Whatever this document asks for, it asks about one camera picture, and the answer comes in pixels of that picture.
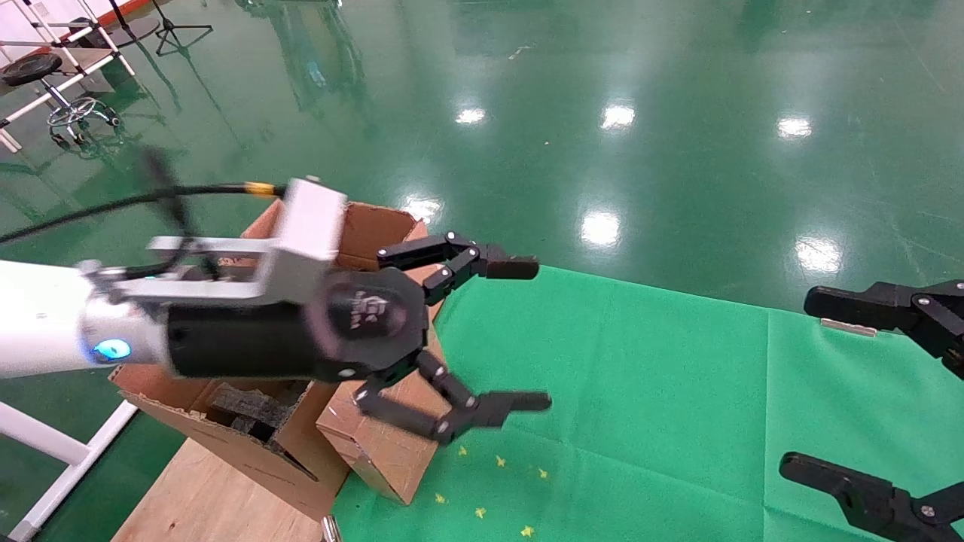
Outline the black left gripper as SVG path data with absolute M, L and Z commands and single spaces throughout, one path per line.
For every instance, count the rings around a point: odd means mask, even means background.
M 427 346 L 428 327 L 423 286 L 396 268 L 333 271 L 303 304 L 166 314 L 171 370 L 189 379 L 395 383 Z

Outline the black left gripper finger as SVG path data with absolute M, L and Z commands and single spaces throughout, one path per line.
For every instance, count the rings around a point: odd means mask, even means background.
M 477 244 L 455 231 L 425 236 L 376 251 L 380 269 L 400 271 L 433 266 L 435 271 L 421 282 L 425 304 L 434 306 L 468 280 L 533 280 L 540 266 L 534 256 L 510 256 L 497 244 Z
M 515 412 L 543 412 L 551 408 L 551 397 L 544 391 L 491 391 L 475 394 L 428 350 L 403 360 L 401 367 L 418 373 L 449 405 L 440 418 L 383 397 L 389 381 L 372 375 L 355 392 L 355 405 L 361 414 L 400 428 L 438 445 L 450 445 L 473 428 L 502 428 Z

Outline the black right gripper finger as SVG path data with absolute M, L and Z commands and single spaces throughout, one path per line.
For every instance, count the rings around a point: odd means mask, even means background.
M 862 328 L 898 330 L 963 378 L 961 280 L 929 287 L 875 282 L 862 292 L 813 287 L 805 297 L 804 312 Z
M 832 496 L 848 525 L 889 541 L 961 541 L 953 527 L 963 518 L 963 483 L 915 498 L 884 478 L 799 452 L 787 452 L 786 480 Z

